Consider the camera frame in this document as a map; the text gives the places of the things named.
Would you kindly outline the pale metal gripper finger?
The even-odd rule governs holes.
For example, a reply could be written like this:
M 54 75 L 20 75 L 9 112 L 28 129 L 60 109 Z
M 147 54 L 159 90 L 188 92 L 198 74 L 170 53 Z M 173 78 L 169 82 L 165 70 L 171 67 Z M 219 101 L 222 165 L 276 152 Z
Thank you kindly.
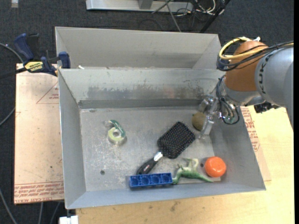
M 200 131 L 199 139 L 203 138 L 204 136 L 208 136 L 211 132 L 211 129 L 214 124 L 213 115 L 207 115 L 206 120 L 203 125 L 203 129 Z

